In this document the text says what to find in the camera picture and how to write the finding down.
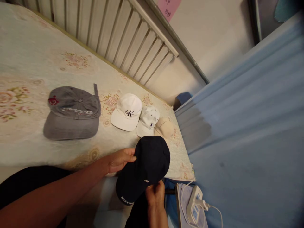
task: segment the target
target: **person's right hand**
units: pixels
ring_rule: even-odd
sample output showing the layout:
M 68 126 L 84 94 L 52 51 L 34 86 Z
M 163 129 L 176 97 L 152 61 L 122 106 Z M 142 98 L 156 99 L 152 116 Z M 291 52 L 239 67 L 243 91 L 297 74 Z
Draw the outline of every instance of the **person's right hand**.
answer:
M 146 189 L 146 198 L 149 206 L 164 206 L 165 185 L 162 180 L 158 184 L 151 185 Z

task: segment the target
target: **cap brim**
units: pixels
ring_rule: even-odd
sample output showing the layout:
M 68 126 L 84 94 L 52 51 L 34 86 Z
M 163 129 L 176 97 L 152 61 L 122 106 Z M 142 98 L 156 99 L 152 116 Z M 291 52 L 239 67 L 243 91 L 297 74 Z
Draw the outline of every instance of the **cap brim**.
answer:
M 127 119 L 124 116 L 122 116 L 117 109 L 115 109 L 111 115 L 111 123 L 122 130 L 125 131 L 133 131 L 137 124 L 138 124 L 138 118 L 134 119 Z
M 146 190 L 149 183 L 139 180 L 134 176 L 135 164 L 127 163 L 120 172 L 116 182 L 116 193 L 120 201 L 125 205 L 132 205 Z
M 50 112 L 44 124 L 43 134 L 52 140 L 90 138 L 97 133 L 98 125 L 99 117 L 76 120 L 63 118 Z
M 166 144 L 167 144 L 167 146 L 169 147 L 169 145 L 170 145 L 170 140 L 169 139 L 167 139 L 167 138 L 165 138 L 161 133 L 159 133 L 156 129 L 155 129 L 155 135 L 156 136 L 161 136 L 165 141 L 166 141 Z
M 149 129 L 146 126 L 144 126 L 141 121 L 139 121 L 136 127 L 136 133 L 141 138 L 144 136 L 154 136 L 154 128 Z

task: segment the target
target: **blue curtain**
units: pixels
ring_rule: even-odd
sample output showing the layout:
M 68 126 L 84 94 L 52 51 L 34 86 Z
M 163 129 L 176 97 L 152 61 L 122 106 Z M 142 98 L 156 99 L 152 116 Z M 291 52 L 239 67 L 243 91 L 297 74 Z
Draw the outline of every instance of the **blue curtain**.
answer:
M 304 26 L 292 17 L 175 112 L 224 227 L 302 227 Z M 209 228 L 220 215 L 206 212 Z

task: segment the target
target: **pink paper sign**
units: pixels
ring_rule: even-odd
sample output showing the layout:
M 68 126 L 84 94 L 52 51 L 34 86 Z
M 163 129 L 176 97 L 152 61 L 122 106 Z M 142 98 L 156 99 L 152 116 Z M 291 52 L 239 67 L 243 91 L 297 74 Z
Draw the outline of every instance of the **pink paper sign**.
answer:
M 180 3 L 181 0 L 158 0 L 157 6 L 167 21 L 170 22 Z

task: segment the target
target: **white wall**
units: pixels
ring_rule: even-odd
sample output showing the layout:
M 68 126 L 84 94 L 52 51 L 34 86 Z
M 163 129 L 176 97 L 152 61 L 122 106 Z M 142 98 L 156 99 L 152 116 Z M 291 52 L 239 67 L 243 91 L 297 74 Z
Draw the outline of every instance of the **white wall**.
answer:
M 210 82 L 254 46 L 247 0 L 182 0 L 170 25 Z M 150 89 L 171 104 L 198 92 L 204 82 L 186 62 L 175 59 Z

